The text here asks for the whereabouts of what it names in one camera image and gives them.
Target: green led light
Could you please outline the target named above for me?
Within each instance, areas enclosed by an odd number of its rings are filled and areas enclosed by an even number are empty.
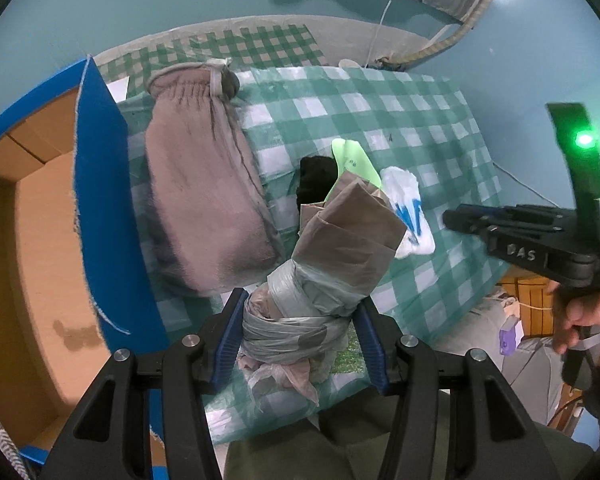
[[[584,150],[588,150],[596,145],[596,139],[592,132],[580,132],[576,134],[576,145]]]

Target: folded sweatpants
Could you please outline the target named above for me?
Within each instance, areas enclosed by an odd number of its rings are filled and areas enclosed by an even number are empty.
[[[226,67],[185,63],[147,85],[150,232],[160,273],[181,294],[259,282],[282,254],[231,82]]]

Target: green and white checkered tablecloth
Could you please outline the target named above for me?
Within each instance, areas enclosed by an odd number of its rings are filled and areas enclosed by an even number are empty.
[[[359,141],[377,170],[398,166],[416,175],[436,241],[432,255],[394,260],[372,294],[378,310],[393,316],[403,331],[430,342],[491,290],[505,267],[485,255],[480,240],[442,225],[442,213],[461,202],[499,204],[500,186],[491,157],[453,83],[334,67],[252,69],[238,77],[241,87],[233,103],[288,254],[298,230],[299,161],[307,155],[328,154],[331,139],[343,137]],[[121,110],[130,130],[132,195],[144,259],[162,322],[175,341],[220,310],[222,300],[174,297],[160,285],[144,220],[148,189],[144,130],[152,105],[141,94],[122,103]],[[339,373],[317,385],[319,409],[368,385],[356,343],[353,338],[349,350],[341,353],[335,366]],[[215,443],[269,431],[317,409],[292,390],[268,393],[257,406],[237,369],[230,385],[206,404]]]
[[[233,59],[232,70],[327,64],[305,25],[241,27],[150,44],[98,66],[106,83],[129,76],[126,96],[144,90],[152,72],[186,61]]]

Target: purple object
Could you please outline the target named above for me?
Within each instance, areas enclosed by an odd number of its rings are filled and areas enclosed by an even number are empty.
[[[500,329],[500,355],[511,355],[516,351],[516,325],[520,320],[509,316]]]

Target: blue gripper pad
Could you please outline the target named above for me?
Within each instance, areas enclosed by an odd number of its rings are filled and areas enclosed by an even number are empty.
[[[365,358],[366,371],[369,373],[371,384],[375,386],[378,393],[387,395],[390,384],[386,374],[386,355],[363,302],[358,305],[353,313],[353,326],[358,335],[360,349]]]
[[[214,355],[214,369],[209,382],[216,392],[231,378],[235,357],[242,343],[242,314],[244,302],[248,297],[249,293],[246,290],[234,288],[220,314],[222,316],[228,308],[230,310],[233,307]]]

